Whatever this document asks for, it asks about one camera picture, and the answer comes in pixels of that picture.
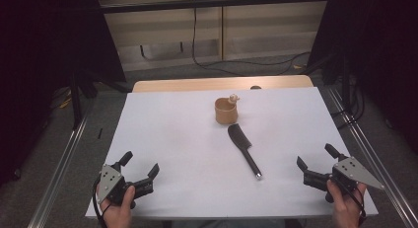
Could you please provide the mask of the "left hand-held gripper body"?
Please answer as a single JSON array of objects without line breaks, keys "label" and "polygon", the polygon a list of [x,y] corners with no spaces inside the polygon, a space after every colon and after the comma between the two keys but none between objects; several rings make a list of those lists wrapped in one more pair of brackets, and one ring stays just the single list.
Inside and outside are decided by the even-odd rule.
[{"label": "left hand-held gripper body", "polygon": [[97,195],[97,203],[101,204],[105,199],[108,199],[110,203],[121,205],[125,192],[129,187],[135,187],[135,195],[131,202],[130,208],[133,209],[136,206],[135,200],[139,197],[152,193],[153,181],[148,178],[137,182],[127,182],[122,173],[118,162],[113,165],[104,164],[100,173],[99,192]]}]

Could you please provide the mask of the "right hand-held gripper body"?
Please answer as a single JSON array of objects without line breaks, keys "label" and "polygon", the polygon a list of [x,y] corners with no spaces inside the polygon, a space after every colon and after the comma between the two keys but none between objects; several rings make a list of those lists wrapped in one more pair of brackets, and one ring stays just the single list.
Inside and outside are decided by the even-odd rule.
[{"label": "right hand-held gripper body", "polygon": [[384,189],[384,185],[354,157],[339,160],[328,174],[311,171],[306,163],[303,163],[303,174],[303,183],[306,186],[325,191],[327,202],[333,202],[332,195],[326,185],[328,180],[334,180],[343,195],[353,193],[358,183],[379,190]]}]

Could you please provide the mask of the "tan cup with figure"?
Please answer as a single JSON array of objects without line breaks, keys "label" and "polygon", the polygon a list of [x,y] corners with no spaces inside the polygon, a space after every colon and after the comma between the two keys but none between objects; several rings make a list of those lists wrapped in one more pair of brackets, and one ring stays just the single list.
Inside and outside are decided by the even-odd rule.
[{"label": "tan cup with figure", "polygon": [[237,122],[239,99],[238,95],[232,94],[228,98],[219,98],[215,101],[215,119],[218,123],[233,124]]}]

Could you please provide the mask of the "person's left hand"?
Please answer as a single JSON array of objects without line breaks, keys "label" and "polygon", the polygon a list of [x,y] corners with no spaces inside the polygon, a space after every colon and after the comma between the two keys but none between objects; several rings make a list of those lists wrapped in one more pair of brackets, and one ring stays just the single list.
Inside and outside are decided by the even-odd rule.
[{"label": "person's left hand", "polygon": [[131,228],[132,215],[130,205],[134,195],[135,188],[129,187],[120,206],[112,205],[108,199],[105,199],[100,204],[103,213],[102,217],[107,228]]}]

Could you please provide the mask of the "person's right hand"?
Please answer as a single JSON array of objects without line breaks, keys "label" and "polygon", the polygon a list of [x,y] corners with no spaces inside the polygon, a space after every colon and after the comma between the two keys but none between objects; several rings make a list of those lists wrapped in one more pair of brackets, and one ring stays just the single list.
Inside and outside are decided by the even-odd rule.
[{"label": "person's right hand", "polygon": [[334,228],[359,228],[361,209],[350,196],[343,196],[341,190],[331,180],[327,181],[327,188],[332,195],[333,214],[332,223]]}]

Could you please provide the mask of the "white board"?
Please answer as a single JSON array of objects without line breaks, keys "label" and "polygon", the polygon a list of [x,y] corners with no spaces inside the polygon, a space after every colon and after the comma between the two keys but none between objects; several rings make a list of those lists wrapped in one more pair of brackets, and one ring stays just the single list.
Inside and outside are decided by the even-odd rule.
[{"label": "white board", "polygon": [[330,172],[326,144],[347,147],[315,87],[240,90],[238,123],[261,171],[256,178],[228,128],[215,120],[215,101],[228,91],[128,95],[109,151],[112,164],[126,152],[128,181],[160,173],[154,191],[139,198],[133,216],[144,219],[245,219],[325,216],[325,194],[304,185],[297,161]]}]

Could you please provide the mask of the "black metal stand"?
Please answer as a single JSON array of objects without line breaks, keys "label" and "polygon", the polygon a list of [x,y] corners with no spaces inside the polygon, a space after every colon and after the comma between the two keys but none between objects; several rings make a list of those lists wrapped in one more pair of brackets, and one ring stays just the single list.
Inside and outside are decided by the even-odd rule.
[{"label": "black metal stand", "polygon": [[82,120],[82,108],[80,105],[79,88],[77,84],[76,73],[73,72],[70,77],[71,101],[73,106],[74,123],[73,129],[77,129]]}]

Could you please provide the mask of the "wooden table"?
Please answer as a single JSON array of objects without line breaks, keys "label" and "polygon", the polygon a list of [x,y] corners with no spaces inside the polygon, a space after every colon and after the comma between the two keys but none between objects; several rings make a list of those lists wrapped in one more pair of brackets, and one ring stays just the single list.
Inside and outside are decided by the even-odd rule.
[{"label": "wooden table", "polygon": [[134,84],[132,92],[249,90],[251,87],[260,87],[261,89],[303,88],[313,85],[311,78],[306,75],[199,78],[138,81]]}]

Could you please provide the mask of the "black curtain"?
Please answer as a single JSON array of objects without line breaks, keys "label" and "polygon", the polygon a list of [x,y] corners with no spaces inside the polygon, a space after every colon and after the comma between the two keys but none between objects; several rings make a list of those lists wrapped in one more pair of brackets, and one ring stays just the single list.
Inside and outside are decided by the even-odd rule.
[{"label": "black curtain", "polygon": [[84,92],[125,80],[99,0],[0,0],[0,187],[17,177],[54,92],[72,80]]},{"label": "black curtain", "polygon": [[418,0],[327,0],[308,66],[347,66],[418,154]]}]

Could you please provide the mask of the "black horizontal bar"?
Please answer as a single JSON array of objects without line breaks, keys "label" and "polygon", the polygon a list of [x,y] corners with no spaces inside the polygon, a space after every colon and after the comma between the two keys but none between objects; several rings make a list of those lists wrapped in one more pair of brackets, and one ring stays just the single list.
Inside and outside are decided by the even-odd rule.
[{"label": "black horizontal bar", "polygon": [[195,8],[216,8],[247,5],[269,5],[286,3],[320,2],[327,0],[181,0],[142,4],[105,5],[100,7],[103,14],[166,11]]}]

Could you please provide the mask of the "aluminium rail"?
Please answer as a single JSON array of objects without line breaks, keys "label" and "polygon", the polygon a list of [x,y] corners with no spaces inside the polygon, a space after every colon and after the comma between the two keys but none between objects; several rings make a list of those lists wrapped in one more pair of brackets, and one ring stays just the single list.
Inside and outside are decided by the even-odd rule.
[{"label": "aluminium rail", "polygon": [[77,126],[72,130],[70,138],[66,144],[64,152],[59,163],[52,175],[52,178],[38,203],[36,210],[27,228],[44,228],[51,208],[58,196],[59,188],[62,185],[64,176],[72,161],[73,155],[79,141],[83,135],[88,116],[85,114],[79,121]]},{"label": "aluminium rail", "polygon": [[[328,94],[335,106],[340,111],[343,111],[342,97],[338,91],[330,89]],[[388,199],[392,203],[405,227],[418,228],[418,216],[415,214],[415,211],[404,196],[403,192],[388,173],[386,167],[383,165],[383,162],[374,150],[370,141],[367,139],[360,125],[355,121],[354,117],[350,116],[348,113],[342,112],[341,115],[344,119],[344,124],[349,128],[374,174],[383,184],[384,191],[388,196]]]}]

